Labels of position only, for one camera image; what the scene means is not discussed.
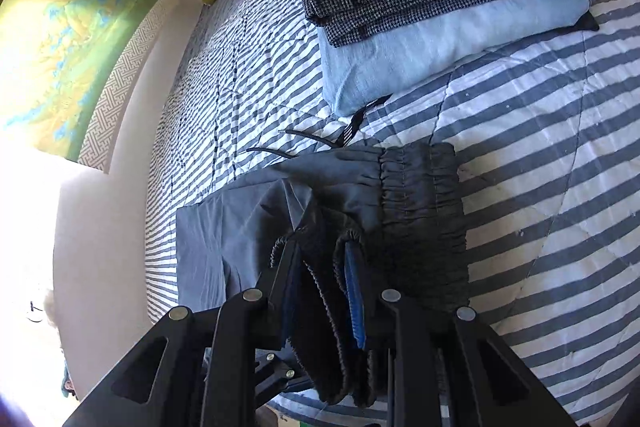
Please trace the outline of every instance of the blue fabric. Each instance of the blue fabric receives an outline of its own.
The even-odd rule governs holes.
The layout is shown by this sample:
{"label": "blue fabric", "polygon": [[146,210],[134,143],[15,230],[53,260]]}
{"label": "blue fabric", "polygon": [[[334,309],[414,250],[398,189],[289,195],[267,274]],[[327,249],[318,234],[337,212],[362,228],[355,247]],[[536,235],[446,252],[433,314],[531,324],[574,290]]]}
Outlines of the blue fabric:
{"label": "blue fabric", "polygon": [[360,283],[358,282],[358,270],[353,258],[354,248],[359,249],[354,241],[347,241],[344,244],[344,280],[347,283],[347,299],[349,301],[349,311],[351,313],[351,327],[353,336],[358,347],[364,349],[366,333],[364,330],[364,302],[360,295]]}
{"label": "blue fabric", "polygon": [[318,28],[322,94],[338,116],[430,79],[457,62],[574,25],[590,0],[497,0],[332,47]]}

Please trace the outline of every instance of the bedsheet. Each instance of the bedsheet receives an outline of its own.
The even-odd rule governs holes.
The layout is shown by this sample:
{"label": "bedsheet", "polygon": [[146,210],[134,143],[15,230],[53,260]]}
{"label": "bedsheet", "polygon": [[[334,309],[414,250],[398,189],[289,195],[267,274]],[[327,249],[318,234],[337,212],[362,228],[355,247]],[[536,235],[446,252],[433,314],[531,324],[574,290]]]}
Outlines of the bedsheet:
{"label": "bedsheet", "polygon": [[[598,33],[533,37],[400,92],[354,142],[453,144],[468,218],[471,304],[579,425],[640,375],[640,0],[597,0]],[[318,36],[300,0],[205,8],[158,127],[146,216],[148,311],[179,302],[175,211],[346,120],[322,99]],[[272,405],[313,425],[385,425],[386,404]]]}

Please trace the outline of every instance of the wall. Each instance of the wall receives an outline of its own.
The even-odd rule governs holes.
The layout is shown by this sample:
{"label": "wall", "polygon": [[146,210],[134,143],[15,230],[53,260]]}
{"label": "wall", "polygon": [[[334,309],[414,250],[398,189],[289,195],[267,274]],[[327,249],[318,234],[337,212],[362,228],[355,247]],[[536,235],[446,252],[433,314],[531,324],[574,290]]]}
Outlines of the wall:
{"label": "wall", "polygon": [[30,301],[43,309],[52,287],[60,183],[78,168],[0,138],[0,393],[37,427],[60,427],[76,405],[60,393],[65,366],[58,334],[43,313],[30,312]]}
{"label": "wall", "polygon": [[127,107],[109,174],[81,168],[62,184],[53,255],[56,322],[79,396],[150,327],[144,230],[151,149],[201,4],[169,16]]}

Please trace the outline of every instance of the patterned border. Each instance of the patterned border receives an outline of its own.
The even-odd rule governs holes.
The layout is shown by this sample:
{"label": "patterned border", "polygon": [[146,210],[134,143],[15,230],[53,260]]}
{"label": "patterned border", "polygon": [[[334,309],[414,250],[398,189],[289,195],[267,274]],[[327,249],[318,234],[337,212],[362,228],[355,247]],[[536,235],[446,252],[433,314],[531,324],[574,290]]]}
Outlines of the patterned border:
{"label": "patterned border", "polygon": [[109,171],[120,124],[148,52],[179,0],[158,0],[146,14],[113,67],[89,122],[78,163]]}

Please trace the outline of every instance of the black strap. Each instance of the black strap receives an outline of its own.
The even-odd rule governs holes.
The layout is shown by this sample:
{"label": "black strap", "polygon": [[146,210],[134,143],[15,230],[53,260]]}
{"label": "black strap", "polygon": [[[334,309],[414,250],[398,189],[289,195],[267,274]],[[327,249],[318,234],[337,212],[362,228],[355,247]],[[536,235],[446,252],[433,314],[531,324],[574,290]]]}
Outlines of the black strap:
{"label": "black strap", "polygon": [[365,105],[363,108],[357,110],[356,113],[351,117],[351,121],[348,124],[348,126],[342,130],[342,132],[340,133],[340,136],[338,136],[337,139],[335,140],[335,146],[344,147],[351,140],[353,140],[353,137],[356,136],[356,133],[358,132],[358,130],[360,129],[360,126],[362,125],[362,121],[364,120],[365,113],[373,107],[382,105],[390,98],[391,98],[391,95],[386,94],[385,96],[381,96],[379,99],[374,100],[373,102],[367,103],[367,105]]}
{"label": "black strap", "polygon": [[296,155],[294,154],[278,151],[277,149],[269,149],[268,147],[249,147],[249,149],[245,149],[242,152],[270,152],[272,154],[280,156],[281,158],[286,158],[287,160],[290,160],[296,157]]}
{"label": "black strap", "polygon": [[298,131],[296,129],[285,129],[284,132],[286,134],[294,134],[296,136],[303,136],[303,137],[309,138],[311,140],[316,140],[317,142],[324,143],[325,145],[328,145],[332,149],[336,149],[338,147],[341,147],[341,145],[336,145],[334,142],[332,142],[328,138],[322,138],[321,136],[316,136],[315,134],[311,134],[310,132]]}
{"label": "black strap", "polygon": [[[298,131],[297,129],[285,129],[284,132],[286,134],[294,134],[295,136],[302,136],[311,140],[315,140],[317,142],[328,145],[332,149],[338,149],[340,147],[346,146],[353,139],[353,137],[356,136],[356,133],[358,132],[358,130],[360,129],[360,126],[362,125],[362,122],[364,120],[364,115],[366,114],[366,112],[373,107],[382,105],[389,98],[391,98],[391,95],[386,94],[385,96],[381,96],[380,98],[378,98],[377,100],[374,100],[373,102],[367,103],[367,105],[365,105],[363,108],[357,110],[356,113],[351,117],[351,121],[348,124],[348,126],[342,130],[342,132],[340,133],[340,136],[337,137],[335,142],[332,142],[328,138],[316,136],[315,134],[307,131]],[[249,149],[245,149],[243,152],[251,152],[251,151],[270,152],[280,156],[281,158],[286,158],[286,159],[291,159],[296,157],[294,154],[278,151],[276,149],[269,149],[267,147],[249,147]]]}

